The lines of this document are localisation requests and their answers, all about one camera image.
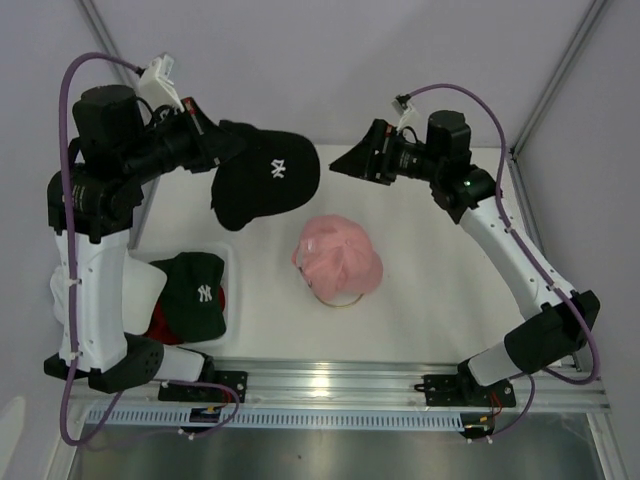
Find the black baseball cap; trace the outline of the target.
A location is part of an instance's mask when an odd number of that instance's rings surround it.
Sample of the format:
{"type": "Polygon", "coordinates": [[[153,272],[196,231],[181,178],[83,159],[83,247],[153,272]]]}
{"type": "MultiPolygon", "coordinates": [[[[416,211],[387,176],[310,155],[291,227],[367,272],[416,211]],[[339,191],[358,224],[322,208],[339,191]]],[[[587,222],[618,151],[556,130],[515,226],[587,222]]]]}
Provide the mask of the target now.
{"type": "Polygon", "coordinates": [[[211,208],[223,228],[240,231],[256,218],[297,209],[316,194],[321,167],[311,140],[229,120],[220,126],[246,142],[242,153],[218,167],[211,186],[211,208]]]}

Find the pink baseball cap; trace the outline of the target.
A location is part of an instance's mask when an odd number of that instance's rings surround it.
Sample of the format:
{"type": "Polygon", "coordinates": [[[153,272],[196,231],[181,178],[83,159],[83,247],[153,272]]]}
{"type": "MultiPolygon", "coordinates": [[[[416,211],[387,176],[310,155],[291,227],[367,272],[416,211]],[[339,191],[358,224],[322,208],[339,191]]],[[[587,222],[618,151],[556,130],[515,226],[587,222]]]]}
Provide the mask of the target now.
{"type": "Polygon", "coordinates": [[[381,258],[367,232],[340,215],[309,219],[292,253],[292,263],[314,295],[325,302],[339,294],[369,294],[383,277],[381,258]]]}

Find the white baseball cap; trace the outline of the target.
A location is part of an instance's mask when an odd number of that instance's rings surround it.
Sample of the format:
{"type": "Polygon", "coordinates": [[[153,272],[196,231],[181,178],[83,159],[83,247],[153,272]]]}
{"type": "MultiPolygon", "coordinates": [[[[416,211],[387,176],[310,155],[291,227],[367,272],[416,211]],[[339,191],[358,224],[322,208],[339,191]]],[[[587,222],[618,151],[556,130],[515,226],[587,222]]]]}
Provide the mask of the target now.
{"type": "MultiPolygon", "coordinates": [[[[159,268],[127,256],[123,266],[122,317],[124,331],[142,335],[147,332],[157,300],[167,282],[167,275],[159,268]]],[[[58,266],[50,279],[53,296],[53,314],[60,323],[65,322],[68,293],[64,289],[64,272],[58,266]]]]}

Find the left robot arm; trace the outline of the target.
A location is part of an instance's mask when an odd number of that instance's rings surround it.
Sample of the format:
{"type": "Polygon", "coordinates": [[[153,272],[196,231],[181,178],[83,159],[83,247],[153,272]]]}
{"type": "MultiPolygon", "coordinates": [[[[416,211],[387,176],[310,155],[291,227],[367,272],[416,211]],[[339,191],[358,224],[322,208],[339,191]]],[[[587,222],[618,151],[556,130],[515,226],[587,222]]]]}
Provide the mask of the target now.
{"type": "Polygon", "coordinates": [[[162,104],[144,122],[144,99],[124,85],[94,87],[73,105],[77,138],[63,141],[61,168],[47,188],[48,223],[67,273],[67,320],[47,375],[118,393],[151,381],[181,382],[194,400],[209,398],[216,376],[204,354],[126,332],[124,262],[133,213],[146,183],[178,167],[210,171],[246,143],[185,98],[162,104]]]}

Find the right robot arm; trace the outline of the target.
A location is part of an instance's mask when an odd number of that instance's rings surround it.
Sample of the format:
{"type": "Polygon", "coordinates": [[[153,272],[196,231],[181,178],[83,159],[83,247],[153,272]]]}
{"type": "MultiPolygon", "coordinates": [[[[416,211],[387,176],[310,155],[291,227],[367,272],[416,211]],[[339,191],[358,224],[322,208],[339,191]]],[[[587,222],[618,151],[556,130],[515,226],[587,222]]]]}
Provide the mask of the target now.
{"type": "Polygon", "coordinates": [[[479,245],[509,288],[522,323],[495,346],[461,362],[456,392],[477,404],[492,387],[534,374],[588,346],[600,302],[559,275],[516,230],[502,194],[486,170],[471,162],[471,129],[463,114],[440,110],[427,122],[424,141],[410,142],[382,119],[334,160],[333,172],[382,185],[404,176],[428,182],[435,203],[479,245]]]}

